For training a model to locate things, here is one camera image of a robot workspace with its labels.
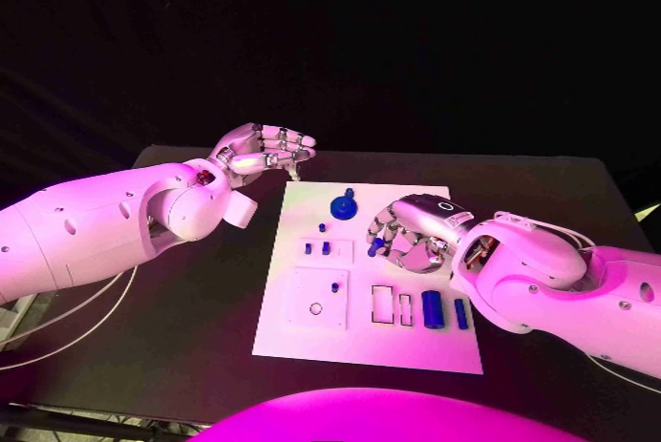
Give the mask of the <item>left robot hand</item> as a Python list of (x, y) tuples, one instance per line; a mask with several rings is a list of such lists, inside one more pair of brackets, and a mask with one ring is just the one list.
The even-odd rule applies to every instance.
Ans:
[(298, 165), (316, 156), (316, 140), (288, 127), (247, 123), (221, 138), (211, 162), (226, 173), (233, 189), (244, 187), (269, 170), (285, 170), (301, 180)]

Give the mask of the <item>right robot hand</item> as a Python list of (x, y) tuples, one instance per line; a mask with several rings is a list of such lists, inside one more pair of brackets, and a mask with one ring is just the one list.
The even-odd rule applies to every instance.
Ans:
[(412, 194), (394, 200), (376, 215), (367, 232), (368, 255), (383, 257), (403, 270), (436, 272), (454, 257), (478, 220), (451, 199)]

